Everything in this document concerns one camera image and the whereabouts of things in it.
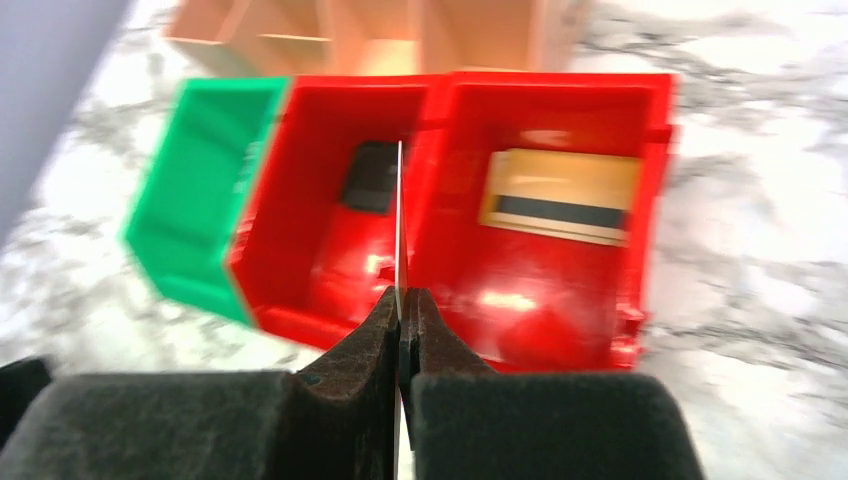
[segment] marble countertop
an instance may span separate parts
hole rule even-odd
[[[176,86],[204,75],[159,38],[173,3],[138,1],[3,253],[0,363],[297,369],[320,354],[162,300],[117,241]],[[676,395],[713,479],[848,471],[840,3],[602,1],[571,66],[680,75],[639,369]]]

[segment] green bin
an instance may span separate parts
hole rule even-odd
[[[185,82],[124,232],[165,297],[252,323],[225,262],[290,83]]]

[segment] metal blade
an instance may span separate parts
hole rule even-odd
[[[398,142],[397,200],[395,202],[395,299],[398,319],[403,320],[406,302],[406,224],[403,215],[403,142]]]

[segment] gray marble vein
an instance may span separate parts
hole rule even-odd
[[[139,0],[0,260],[0,363],[60,373],[299,368],[318,355],[162,300],[117,241],[179,82]],[[848,472],[848,6],[600,2],[570,69],[675,72],[675,158],[640,370],[713,479]],[[409,478],[411,456],[402,470]]]

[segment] white marble table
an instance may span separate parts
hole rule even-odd
[[[172,3],[139,0],[5,250],[0,363],[299,368],[318,354],[161,300],[117,241],[176,85],[203,75],[158,38]],[[848,475],[840,3],[602,2],[573,65],[681,76],[640,369],[678,397],[716,480]]]

